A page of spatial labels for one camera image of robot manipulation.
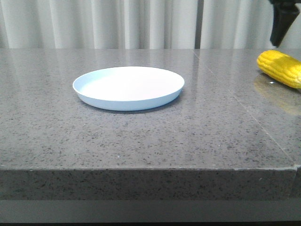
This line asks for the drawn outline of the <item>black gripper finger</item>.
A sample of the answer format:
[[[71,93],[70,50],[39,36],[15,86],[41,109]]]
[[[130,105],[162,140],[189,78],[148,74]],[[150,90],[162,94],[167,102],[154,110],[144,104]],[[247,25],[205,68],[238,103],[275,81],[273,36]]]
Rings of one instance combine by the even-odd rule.
[[[273,6],[273,26],[270,42],[274,47],[279,47],[287,31],[300,14],[300,9],[296,6],[300,0],[269,0]]]

